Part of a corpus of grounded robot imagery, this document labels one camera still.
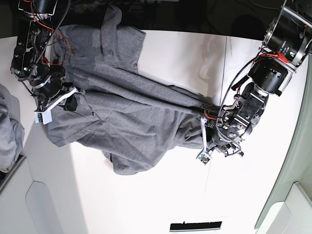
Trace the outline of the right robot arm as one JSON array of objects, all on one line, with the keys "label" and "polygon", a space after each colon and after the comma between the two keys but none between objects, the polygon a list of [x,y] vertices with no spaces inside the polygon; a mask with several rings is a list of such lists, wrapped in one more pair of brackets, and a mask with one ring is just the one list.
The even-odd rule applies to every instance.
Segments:
[{"label": "right robot arm", "polygon": [[[43,113],[48,108],[60,106],[65,111],[73,112],[78,103],[74,93],[83,90],[65,82],[64,63],[69,59],[71,46],[59,30],[69,9],[66,8],[56,26],[52,25],[52,16],[57,7],[56,0],[20,0],[18,9],[23,12],[20,18],[17,44],[11,63],[11,73],[17,78],[30,96],[35,99],[37,112]],[[65,43],[65,55],[50,62],[45,56],[46,50],[59,37]]]}]

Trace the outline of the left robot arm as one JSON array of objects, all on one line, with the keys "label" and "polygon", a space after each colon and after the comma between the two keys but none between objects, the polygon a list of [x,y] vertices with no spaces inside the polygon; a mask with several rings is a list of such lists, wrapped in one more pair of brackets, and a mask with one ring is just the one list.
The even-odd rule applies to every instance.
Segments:
[{"label": "left robot arm", "polygon": [[258,54],[247,62],[249,72],[233,79],[228,90],[235,91],[232,105],[208,105],[201,117],[204,164],[218,151],[225,157],[244,153],[240,143],[251,134],[266,108],[270,95],[280,96],[297,68],[312,52],[312,2],[286,0],[267,30]]}]

